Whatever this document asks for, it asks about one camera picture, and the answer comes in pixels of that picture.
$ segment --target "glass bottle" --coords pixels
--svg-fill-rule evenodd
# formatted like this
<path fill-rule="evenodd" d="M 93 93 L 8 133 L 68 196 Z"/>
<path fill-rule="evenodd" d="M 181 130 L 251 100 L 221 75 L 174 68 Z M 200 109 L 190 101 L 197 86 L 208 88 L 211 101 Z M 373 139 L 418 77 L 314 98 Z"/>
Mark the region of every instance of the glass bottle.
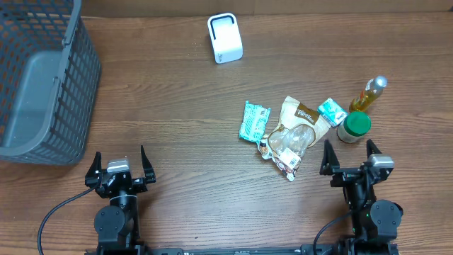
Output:
<path fill-rule="evenodd" d="M 378 76 L 368 81 L 367 87 L 360 93 L 360 95 L 354 98 L 349 106 L 349 111 L 361 111 L 367 110 L 368 106 L 374 102 L 384 92 L 384 88 L 387 86 L 387 79 L 384 76 Z"/>

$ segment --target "wooden tabletop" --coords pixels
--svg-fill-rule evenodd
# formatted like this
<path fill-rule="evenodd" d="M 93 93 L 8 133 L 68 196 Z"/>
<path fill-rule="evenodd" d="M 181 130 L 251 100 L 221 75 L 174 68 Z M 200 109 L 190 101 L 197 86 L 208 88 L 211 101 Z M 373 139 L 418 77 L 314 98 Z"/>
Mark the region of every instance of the wooden tabletop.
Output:
<path fill-rule="evenodd" d="M 453 14 L 239 16 L 243 59 L 215 64 L 207 17 L 85 21 L 103 65 L 84 159 L 75 166 L 2 162 L 0 254 L 37 254 L 38 227 L 56 204 L 86 189 L 96 151 L 127 156 L 142 176 L 144 145 L 157 176 L 139 194 L 142 236 L 151 247 L 288 247 L 313 242 L 347 212 L 340 188 L 319 176 L 322 140 L 290 183 L 256 145 L 239 139 L 246 100 L 272 108 L 277 125 L 292 96 L 316 109 L 328 97 L 347 108 L 369 79 L 389 80 L 369 114 L 372 138 L 396 168 L 375 187 L 404 208 L 401 253 L 453 249 Z M 366 158 L 365 141 L 328 138 L 342 166 Z M 45 226 L 45 254 L 97 245 L 95 214 L 108 200 L 90 193 Z M 320 243 L 350 234 L 348 221 Z"/>

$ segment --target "white label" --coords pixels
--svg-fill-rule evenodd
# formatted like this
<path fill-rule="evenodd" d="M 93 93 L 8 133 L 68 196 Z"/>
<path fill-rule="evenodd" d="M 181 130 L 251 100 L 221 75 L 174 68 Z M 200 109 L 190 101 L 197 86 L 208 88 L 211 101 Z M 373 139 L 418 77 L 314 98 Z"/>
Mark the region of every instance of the white label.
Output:
<path fill-rule="evenodd" d="M 301 161 L 300 157 L 297 156 L 292 150 L 286 148 L 278 159 L 287 165 L 289 168 L 294 169 L 296 165 Z"/>

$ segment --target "jar with green lid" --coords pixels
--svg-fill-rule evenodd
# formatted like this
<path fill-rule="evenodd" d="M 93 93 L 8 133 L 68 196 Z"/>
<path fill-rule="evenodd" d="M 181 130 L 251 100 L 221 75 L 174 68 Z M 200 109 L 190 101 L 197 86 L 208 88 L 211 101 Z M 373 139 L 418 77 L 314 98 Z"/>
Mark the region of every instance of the jar with green lid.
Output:
<path fill-rule="evenodd" d="M 362 138 L 371 129 L 371 120 L 363 112 L 355 111 L 346 117 L 338 126 L 338 137 L 347 143 L 353 143 Z"/>

